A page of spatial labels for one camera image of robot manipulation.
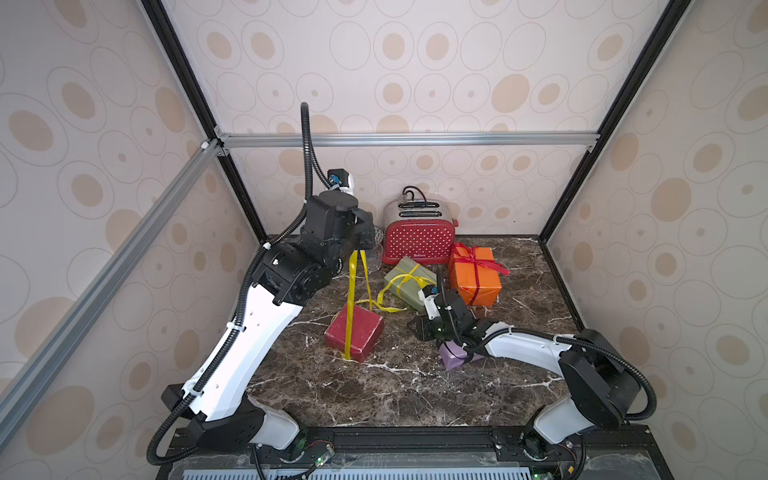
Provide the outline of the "yellow ribbon of red box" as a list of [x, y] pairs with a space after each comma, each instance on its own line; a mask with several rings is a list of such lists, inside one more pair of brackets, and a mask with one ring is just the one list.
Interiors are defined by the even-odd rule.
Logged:
[[[368, 297], [363, 300], [356, 299], [357, 269], [358, 269], [359, 261], [362, 262], [365, 287], [368, 295]], [[402, 312], [404, 311], [404, 308], [387, 307], [383, 305], [384, 293], [390, 287], [390, 285], [388, 285], [384, 290], [382, 290], [378, 294], [376, 299], [373, 299], [373, 295], [371, 293], [370, 280], [369, 280], [369, 268], [368, 268], [367, 256], [364, 250], [355, 250], [352, 252], [349, 258], [348, 267], [349, 267], [349, 287], [348, 287], [346, 306], [343, 309], [343, 312], [346, 314], [346, 320], [344, 324], [344, 347], [343, 347], [342, 353], [343, 353], [343, 358], [347, 361], [354, 360], [358, 363], [364, 363], [370, 356], [370, 353], [372, 352], [372, 349], [376, 340], [372, 340], [371, 336], [368, 336], [368, 338], [363, 341], [363, 346], [359, 348], [359, 351], [353, 351], [354, 316], [355, 316], [356, 306], [360, 303], [367, 302], [370, 309], [375, 308], [383, 313]]]

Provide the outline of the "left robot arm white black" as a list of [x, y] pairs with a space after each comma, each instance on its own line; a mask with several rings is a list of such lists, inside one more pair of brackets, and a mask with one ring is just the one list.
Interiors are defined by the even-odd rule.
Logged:
[[289, 240], [280, 234], [257, 251], [238, 294], [233, 319], [201, 368], [163, 393], [170, 410], [147, 447], [147, 461], [164, 465], [199, 448], [234, 452], [266, 445], [294, 458], [301, 427], [287, 412], [259, 403], [247, 387], [282, 331], [328, 286], [351, 254], [374, 241], [370, 212], [350, 189], [335, 187], [306, 199]]

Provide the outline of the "red gift box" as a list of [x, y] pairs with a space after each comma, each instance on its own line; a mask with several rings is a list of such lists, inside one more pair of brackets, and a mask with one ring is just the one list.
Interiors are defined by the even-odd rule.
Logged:
[[[355, 306], [352, 316], [350, 358], [364, 363], [372, 354], [385, 322], [382, 316]], [[347, 307], [338, 312], [324, 333], [325, 344], [341, 353], [346, 351]]]

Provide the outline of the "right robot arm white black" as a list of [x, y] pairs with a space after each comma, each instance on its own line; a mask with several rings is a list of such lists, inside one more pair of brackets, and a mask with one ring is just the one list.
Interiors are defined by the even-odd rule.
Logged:
[[595, 330], [550, 334], [476, 319], [457, 292], [435, 286], [425, 287], [419, 297], [426, 315], [409, 323], [419, 340], [454, 343], [464, 363], [476, 357], [511, 359], [565, 380], [568, 393], [536, 410], [520, 435], [521, 446], [534, 459], [592, 427], [613, 430], [656, 412], [650, 380]]

